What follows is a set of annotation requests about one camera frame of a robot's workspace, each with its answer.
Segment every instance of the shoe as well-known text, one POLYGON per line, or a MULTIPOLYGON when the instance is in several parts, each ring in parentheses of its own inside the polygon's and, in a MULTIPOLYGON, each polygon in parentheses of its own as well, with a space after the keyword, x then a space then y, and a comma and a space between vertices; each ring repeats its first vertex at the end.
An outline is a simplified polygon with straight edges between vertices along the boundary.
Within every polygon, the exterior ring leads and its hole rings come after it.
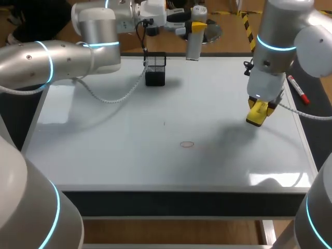
POLYGON ((10 45, 16 45, 21 43, 19 40, 17 40, 12 34, 9 34, 7 39, 6 39, 6 46, 10 45))

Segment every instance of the black base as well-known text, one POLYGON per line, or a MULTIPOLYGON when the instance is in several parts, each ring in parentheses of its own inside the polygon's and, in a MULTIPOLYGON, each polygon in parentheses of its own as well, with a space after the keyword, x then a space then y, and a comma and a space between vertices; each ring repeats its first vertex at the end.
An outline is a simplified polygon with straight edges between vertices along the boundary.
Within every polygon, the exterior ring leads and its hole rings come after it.
POLYGON ((165 86, 165 72, 146 72, 145 85, 147 87, 165 86))

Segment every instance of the black cable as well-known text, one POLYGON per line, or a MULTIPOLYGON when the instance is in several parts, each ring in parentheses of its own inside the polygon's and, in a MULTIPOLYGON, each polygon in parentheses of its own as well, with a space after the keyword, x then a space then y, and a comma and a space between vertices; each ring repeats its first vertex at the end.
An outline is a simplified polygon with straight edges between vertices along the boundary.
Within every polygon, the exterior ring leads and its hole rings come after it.
POLYGON ((145 39, 145 35, 146 35, 146 28, 148 27, 148 25, 152 25, 153 24, 153 19, 150 19, 150 20, 142 20, 142 21, 139 21, 137 24, 136 24, 136 35, 137 37, 139 38, 140 42, 141 42, 141 46, 142 46, 142 49, 143 49, 143 52, 144 54, 148 53, 148 50, 147 48, 145 47, 144 45, 144 39, 145 39), (144 28, 144 32, 143 32, 143 38, 140 37, 140 34, 139 34, 139 25, 142 24, 143 28, 144 28))

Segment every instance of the blue led ring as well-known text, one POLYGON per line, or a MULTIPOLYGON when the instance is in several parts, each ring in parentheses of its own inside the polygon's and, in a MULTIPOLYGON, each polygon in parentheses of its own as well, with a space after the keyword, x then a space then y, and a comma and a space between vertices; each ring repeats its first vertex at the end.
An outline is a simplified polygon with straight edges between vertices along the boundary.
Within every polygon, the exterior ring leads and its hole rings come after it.
POLYGON ((259 43, 261 43, 264 47, 272 49, 272 50, 276 50, 276 51, 291 51, 296 49, 296 47, 290 47, 290 48, 278 48, 278 47, 272 47, 270 45, 267 45, 266 43, 264 43, 259 36, 257 36, 257 40, 259 41, 259 43))
POLYGON ((45 49, 48 59, 50 61, 50 77, 48 78, 48 81, 46 83, 50 83, 52 78, 53 78, 53 74, 54 74, 54 66, 53 66, 53 61, 52 61, 52 57, 50 54, 50 51, 47 49, 47 47, 44 45, 44 43, 40 42, 40 41, 36 41, 37 43, 41 44, 41 46, 45 49))
POLYGON ((332 247, 330 247, 325 241, 324 239, 322 238, 322 236, 318 233, 317 229, 315 228, 312 220, 311 220, 311 217, 310 217, 310 214, 309 214, 309 208, 308 208, 308 196, 307 196, 307 216, 308 216, 308 220, 309 220, 309 223, 310 223, 310 226, 312 228, 312 230, 314 231, 314 233, 316 234, 317 238, 319 238, 319 240, 323 243, 324 246, 326 246, 326 248, 328 249, 332 249, 332 247))
POLYGON ((96 44, 89 44, 89 45, 86 45, 84 44, 83 46, 84 47, 106 47, 106 46, 113 46, 113 45, 119 45, 120 43, 118 41, 114 42, 114 43, 96 43, 96 44))
POLYGON ((40 247, 38 249, 43 249, 46 246, 46 244, 48 243, 48 241, 52 237, 52 235, 54 233, 54 230, 56 229, 58 220, 59 220, 59 215, 60 215, 60 195, 59 195, 59 192, 58 192, 56 186, 52 182, 51 182, 51 184, 52 184, 52 186, 54 188, 54 191, 56 193, 56 196, 57 196, 57 212, 56 212, 56 217, 54 218, 53 225, 52 225, 50 231, 48 232, 46 238, 44 239, 43 243, 40 245, 40 247))

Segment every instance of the red marker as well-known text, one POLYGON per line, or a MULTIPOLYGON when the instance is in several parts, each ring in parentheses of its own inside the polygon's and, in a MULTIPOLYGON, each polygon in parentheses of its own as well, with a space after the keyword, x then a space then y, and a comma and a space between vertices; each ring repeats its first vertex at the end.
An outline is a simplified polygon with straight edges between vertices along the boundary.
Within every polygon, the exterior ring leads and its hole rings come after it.
POLYGON ((292 84, 292 86, 294 87, 294 89, 297 91, 297 93, 300 95, 301 99, 303 100, 303 102, 306 105, 310 104, 309 99, 307 98, 307 96, 305 95, 305 93, 302 91, 302 89, 299 87, 299 85, 296 83, 296 81, 294 80, 294 78, 292 77, 292 75, 289 75, 287 77, 287 79, 289 80, 289 82, 292 84))

